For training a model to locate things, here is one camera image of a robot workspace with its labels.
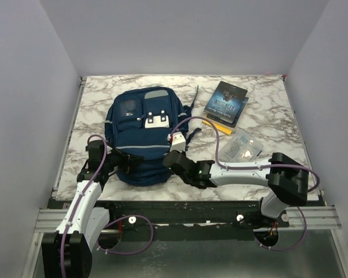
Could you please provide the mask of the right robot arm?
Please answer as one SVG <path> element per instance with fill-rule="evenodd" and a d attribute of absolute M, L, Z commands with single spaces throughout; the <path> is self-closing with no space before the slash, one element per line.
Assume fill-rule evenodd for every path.
<path fill-rule="evenodd" d="M 279 152 L 267 160 L 223 163 L 213 160 L 194 162 L 185 153 L 171 151 L 163 164 L 185 184 L 199 189 L 223 185 L 258 185 L 270 188 L 255 213 L 256 222 L 270 226 L 289 206 L 307 204 L 309 169 Z"/>

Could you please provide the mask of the navy blue student backpack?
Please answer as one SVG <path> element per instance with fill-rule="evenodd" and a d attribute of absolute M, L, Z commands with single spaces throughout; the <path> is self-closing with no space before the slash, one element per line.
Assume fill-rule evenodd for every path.
<path fill-rule="evenodd" d="M 147 87 L 123 92 L 108 110 L 104 122 L 107 144 L 131 157 L 141 156 L 136 166 L 125 166 L 117 177 L 133 186 L 165 183 L 171 176 L 163 165 L 170 150 L 168 136 L 175 127 L 189 143 L 194 137 L 184 119 L 192 116 L 193 105 L 183 105 L 168 87 Z"/>

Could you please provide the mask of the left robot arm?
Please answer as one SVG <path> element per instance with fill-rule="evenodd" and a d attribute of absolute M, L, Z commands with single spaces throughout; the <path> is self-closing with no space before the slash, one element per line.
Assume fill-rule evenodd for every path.
<path fill-rule="evenodd" d="M 85 149 L 88 159 L 77 175 L 70 207 L 55 231 L 42 239 L 45 277 L 89 277 L 93 247 L 102 229 L 112 228 L 117 221 L 114 211 L 95 204 L 115 171 L 129 172 L 144 160 L 116 148 L 108 149 L 101 136 L 90 136 Z"/>

